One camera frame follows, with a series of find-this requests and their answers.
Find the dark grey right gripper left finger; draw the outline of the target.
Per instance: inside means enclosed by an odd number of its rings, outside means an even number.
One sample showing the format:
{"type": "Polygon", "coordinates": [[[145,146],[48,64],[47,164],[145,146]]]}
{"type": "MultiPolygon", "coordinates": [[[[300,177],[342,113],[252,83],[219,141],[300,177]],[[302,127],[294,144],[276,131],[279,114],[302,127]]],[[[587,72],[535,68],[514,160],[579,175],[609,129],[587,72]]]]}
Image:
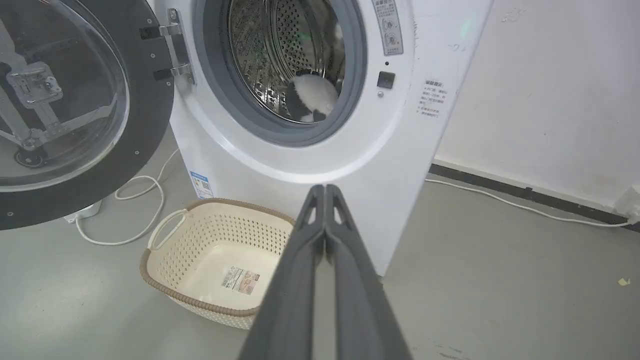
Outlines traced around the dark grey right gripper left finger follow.
{"type": "Polygon", "coordinates": [[[241,360],[313,358],[316,269],[325,253],[325,187],[312,186],[279,258],[241,360]]]}

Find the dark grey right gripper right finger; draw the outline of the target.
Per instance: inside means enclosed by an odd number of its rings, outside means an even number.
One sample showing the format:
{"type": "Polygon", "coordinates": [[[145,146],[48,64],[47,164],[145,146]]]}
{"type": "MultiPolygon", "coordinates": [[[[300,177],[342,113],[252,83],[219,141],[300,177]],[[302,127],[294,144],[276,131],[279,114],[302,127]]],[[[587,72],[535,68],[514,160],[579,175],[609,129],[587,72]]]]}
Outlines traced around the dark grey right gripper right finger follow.
{"type": "Polygon", "coordinates": [[[325,248],[334,268],[336,357],[410,360],[412,354],[342,191],[326,186],[325,248]]]}

